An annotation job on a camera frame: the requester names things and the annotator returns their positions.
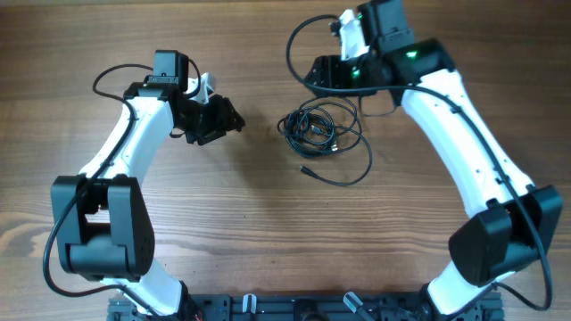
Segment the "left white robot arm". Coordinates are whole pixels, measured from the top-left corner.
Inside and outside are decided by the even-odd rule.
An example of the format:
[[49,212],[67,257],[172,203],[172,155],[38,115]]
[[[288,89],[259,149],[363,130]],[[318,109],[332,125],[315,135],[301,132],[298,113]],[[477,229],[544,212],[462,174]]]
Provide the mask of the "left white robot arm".
[[214,92],[208,75],[176,50],[158,50],[141,82],[113,100],[122,105],[98,154],[75,176],[51,187],[54,226],[42,272],[53,292],[70,298],[116,290],[142,317],[200,320],[186,285],[154,257],[155,238],[141,184],[168,137],[205,145],[241,131],[243,117]]

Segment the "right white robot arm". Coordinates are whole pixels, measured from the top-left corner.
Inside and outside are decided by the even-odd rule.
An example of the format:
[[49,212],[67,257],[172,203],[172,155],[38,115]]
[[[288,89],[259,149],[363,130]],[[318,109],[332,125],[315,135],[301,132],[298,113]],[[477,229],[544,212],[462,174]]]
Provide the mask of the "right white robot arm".
[[563,208],[558,191],[537,187],[501,149],[454,60],[438,40],[415,40],[401,2],[370,1],[327,19],[341,52],[317,58],[301,82],[318,96],[389,92],[435,148],[468,215],[448,241],[450,263],[422,290],[418,316],[455,318],[534,262],[545,284],[541,310],[548,309],[547,253]]

